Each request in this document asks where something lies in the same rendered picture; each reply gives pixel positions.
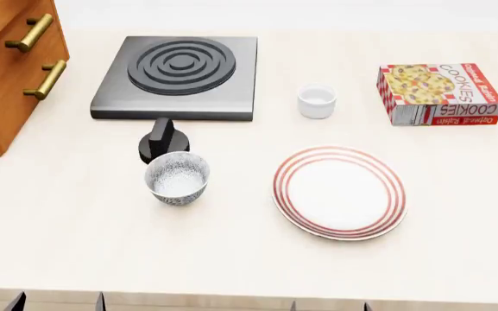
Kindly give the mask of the black white patterned bowl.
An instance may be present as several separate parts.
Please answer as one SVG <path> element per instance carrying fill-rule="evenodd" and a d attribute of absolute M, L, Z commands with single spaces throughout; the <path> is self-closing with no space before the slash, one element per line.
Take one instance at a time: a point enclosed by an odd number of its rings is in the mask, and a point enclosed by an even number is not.
<path fill-rule="evenodd" d="M 144 180 L 150 193 L 171 206 L 186 206 L 205 191 L 210 165 L 193 152 L 170 152 L 152 160 Z"/>

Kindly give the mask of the black stove knob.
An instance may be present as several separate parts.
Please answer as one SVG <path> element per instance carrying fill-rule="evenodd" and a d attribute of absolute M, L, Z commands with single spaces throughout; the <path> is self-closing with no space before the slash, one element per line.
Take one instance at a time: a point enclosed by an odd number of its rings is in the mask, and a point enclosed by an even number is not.
<path fill-rule="evenodd" d="M 186 134 L 174 128 L 170 118 L 158 118 L 153 129 L 138 144 L 142 162 L 149 164 L 155 158 L 170 152 L 189 152 L 190 142 Z"/>

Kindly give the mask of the small white ramekin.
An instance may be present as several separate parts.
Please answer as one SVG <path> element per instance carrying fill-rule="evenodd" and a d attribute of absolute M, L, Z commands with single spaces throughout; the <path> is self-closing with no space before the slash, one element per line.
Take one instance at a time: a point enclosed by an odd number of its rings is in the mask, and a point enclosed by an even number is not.
<path fill-rule="evenodd" d="M 337 96 L 334 90 L 324 84 L 304 85 L 297 94 L 299 113 L 311 119 L 324 119 L 336 108 Z"/>

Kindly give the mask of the grey flat stove base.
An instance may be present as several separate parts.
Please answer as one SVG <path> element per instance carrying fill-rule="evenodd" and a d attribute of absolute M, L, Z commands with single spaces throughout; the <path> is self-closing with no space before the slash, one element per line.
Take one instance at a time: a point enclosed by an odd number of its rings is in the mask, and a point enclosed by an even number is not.
<path fill-rule="evenodd" d="M 223 43 L 236 58 L 236 71 L 222 85 L 193 95 L 170 96 L 145 92 L 130 82 L 129 61 L 156 41 L 178 37 L 205 38 Z M 254 36 L 127 36 L 97 92 L 90 113 L 96 119 L 252 121 L 258 39 Z"/>

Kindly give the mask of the red cookies box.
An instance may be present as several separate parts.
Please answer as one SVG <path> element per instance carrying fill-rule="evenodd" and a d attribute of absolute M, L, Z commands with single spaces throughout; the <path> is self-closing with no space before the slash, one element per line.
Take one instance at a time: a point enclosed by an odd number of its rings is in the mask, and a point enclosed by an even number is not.
<path fill-rule="evenodd" d="M 385 65 L 376 87 L 393 126 L 498 123 L 498 92 L 476 64 Z"/>

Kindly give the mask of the black spiral stove burner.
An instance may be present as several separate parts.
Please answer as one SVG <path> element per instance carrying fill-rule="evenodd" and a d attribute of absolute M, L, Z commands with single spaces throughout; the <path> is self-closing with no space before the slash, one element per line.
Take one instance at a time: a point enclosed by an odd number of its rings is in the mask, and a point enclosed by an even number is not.
<path fill-rule="evenodd" d="M 236 71 L 236 58 L 223 43 L 178 37 L 156 41 L 129 61 L 130 82 L 157 95 L 193 95 L 212 90 Z"/>

